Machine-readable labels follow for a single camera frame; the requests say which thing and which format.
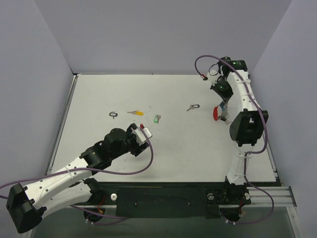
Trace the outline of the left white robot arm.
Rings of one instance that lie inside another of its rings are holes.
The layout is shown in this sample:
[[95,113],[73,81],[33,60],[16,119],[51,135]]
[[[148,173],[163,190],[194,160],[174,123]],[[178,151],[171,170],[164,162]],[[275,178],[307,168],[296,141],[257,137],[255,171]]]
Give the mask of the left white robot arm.
[[91,177],[106,173],[112,161],[124,154],[137,157],[152,148],[152,136],[142,124],[133,123],[126,130],[114,128],[57,172],[10,182],[6,208],[18,233],[32,230],[44,217],[65,207],[87,201],[100,202],[102,190]]

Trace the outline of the red keyring with keys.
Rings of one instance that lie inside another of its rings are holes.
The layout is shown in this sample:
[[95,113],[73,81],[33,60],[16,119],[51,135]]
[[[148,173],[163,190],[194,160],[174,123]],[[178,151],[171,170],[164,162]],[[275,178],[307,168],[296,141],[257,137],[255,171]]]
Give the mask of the red keyring with keys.
[[219,104],[214,108],[213,110],[213,119],[215,121],[221,120],[223,122],[225,122],[228,118],[229,118],[229,114],[228,114],[228,104],[226,104],[226,110],[223,111],[221,109],[221,107],[219,106]]

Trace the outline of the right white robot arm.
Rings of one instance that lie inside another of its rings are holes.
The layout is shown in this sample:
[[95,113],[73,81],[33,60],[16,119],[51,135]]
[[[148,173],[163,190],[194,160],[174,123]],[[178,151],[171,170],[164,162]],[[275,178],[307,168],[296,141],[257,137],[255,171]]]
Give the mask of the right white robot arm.
[[222,57],[217,63],[216,74],[209,74],[211,90],[222,99],[214,108],[214,120],[229,125],[229,136],[234,142],[230,170],[225,178],[228,186],[221,190],[227,203],[245,198],[245,180],[248,162],[254,146],[265,133],[268,112],[262,110],[251,89],[246,63]]

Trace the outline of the key with blue tag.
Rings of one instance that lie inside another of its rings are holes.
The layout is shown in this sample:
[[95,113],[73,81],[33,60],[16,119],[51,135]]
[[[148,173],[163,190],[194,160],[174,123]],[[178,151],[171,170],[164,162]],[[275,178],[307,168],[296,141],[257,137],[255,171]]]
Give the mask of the key with blue tag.
[[221,109],[222,109],[223,111],[226,110],[226,104],[225,104],[224,102],[221,102],[221,103],[219,104],[219,106],[221,107]]

